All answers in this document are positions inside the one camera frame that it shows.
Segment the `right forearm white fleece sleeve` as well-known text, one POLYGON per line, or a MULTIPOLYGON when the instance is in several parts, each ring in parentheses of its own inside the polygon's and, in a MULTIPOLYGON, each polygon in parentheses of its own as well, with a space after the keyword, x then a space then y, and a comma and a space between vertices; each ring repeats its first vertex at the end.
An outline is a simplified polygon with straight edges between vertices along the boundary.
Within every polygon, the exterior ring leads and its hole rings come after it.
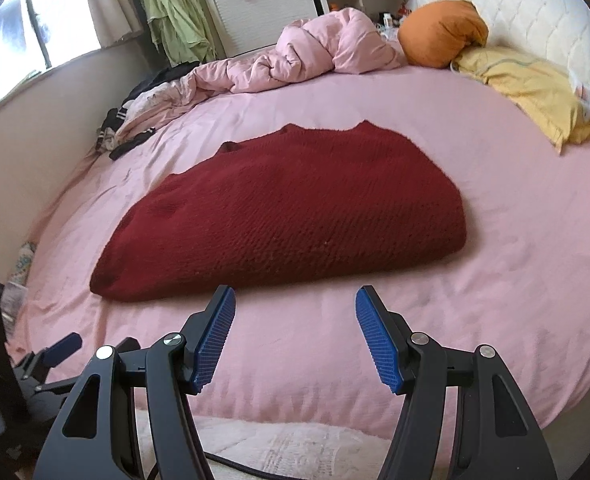
POLYGON ((269 474, 300 479, 375 479, 391 442, 321 424, 194 418, 205 451, 269 474))

